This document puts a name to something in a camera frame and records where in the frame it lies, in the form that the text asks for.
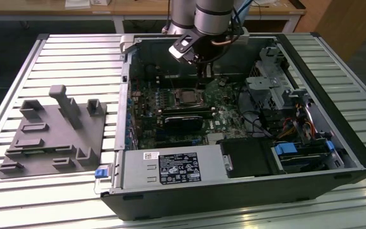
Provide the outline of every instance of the floor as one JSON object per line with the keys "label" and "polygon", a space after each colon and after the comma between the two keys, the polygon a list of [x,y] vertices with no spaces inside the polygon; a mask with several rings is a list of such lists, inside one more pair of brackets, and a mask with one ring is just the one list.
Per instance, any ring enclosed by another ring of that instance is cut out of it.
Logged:
{"label": "floor", "polygon": [[[163,21],[125,23],[126,32],[159,32]],[[24,30],[16,21],[0,22],[0,103],[40,33],[115,33],[110,21],[34,21]],[[348,62],[366,84],[366,42]]]}

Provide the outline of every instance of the slotted metal surface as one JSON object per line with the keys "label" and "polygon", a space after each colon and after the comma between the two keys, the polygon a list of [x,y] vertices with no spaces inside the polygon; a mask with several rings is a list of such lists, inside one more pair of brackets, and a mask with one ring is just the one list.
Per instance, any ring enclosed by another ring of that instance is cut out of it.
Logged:
{"label": "slotted metal surface", "polygon": [[[314,37],[309,34],[288,37],[366,144],[366,89]],[[51,35],[35,48],[35,57],[18,76],[23,77],[18,94],[0,119],[0,162],[20,123],[22,102],[36,98],[44,105],[55,104],[46,92],[56,83],[68,85],[68,95],[78,103],[90,98],[109,103],[101,162],[113,162],[122,72],[119,40],[117,34]],[[0,228],[366,227],[366,180],[312,201],[131,222],[119,220],[99,200],[101,189],[109,187],[109,180],[95,185],[94,172],[0,180]],[[182,198],[195,207],[190,197]]]}

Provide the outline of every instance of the table leg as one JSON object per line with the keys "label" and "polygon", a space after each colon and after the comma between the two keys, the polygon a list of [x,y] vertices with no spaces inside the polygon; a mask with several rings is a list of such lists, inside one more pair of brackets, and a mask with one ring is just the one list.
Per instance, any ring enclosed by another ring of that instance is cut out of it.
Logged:
{"label": "table leg", "polygon": [[113,20],[114,20],[114,24],[115,24],[117,33],[125,33],[125,28],[123,28],[125,17],[123,17],[123,15],[114,16]]}
{"label": "table leg", "polygon": [[290,16],[290,19],[289,19],[289,21],[286,22],[286,25],[285,25],[285,27],[284,27],[282,32],[285,32],[285,33],[294,32],[296,27],[297,27],[297,25],[298,25],[300,17],[301,17],[301,15]]}

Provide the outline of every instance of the blue tab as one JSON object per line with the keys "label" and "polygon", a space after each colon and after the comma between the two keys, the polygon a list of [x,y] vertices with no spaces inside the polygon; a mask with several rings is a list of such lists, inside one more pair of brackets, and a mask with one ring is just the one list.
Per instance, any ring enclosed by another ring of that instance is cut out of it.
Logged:
{"label": "blue tab", "polygon": [[274,149],[276,149],[278,155],[292,154],[292,153],[298,152],[296,144],[293,144],[293,143],[281,143],[276,146]]}
{"label": "blue tab", "polygon": [[98,170],[95,170],[95,178],[101,179],[101,178],[107,178],[109,177],[109,169],[107,168],[99,168]]}
{"label": "blue tab", "polygon": [[326,145],[328,145],[330,151],[333,151],[336,149],[332,141],[326,141]]}
{"label": "blue tab", "polygon": [[282,151],[280,145],[277,145],[277,146],[274,147],[274,151],[277,151],[277,155],[281,155],[281,154],[284,153],[284,151]]}

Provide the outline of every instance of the power supply label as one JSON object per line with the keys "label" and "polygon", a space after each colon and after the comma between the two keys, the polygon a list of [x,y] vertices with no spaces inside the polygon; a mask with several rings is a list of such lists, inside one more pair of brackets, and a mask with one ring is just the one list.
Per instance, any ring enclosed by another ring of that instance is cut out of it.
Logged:
{"label": "power supply label", "polygon": [[197,153],[159,155],[162,185],[202,181]]}

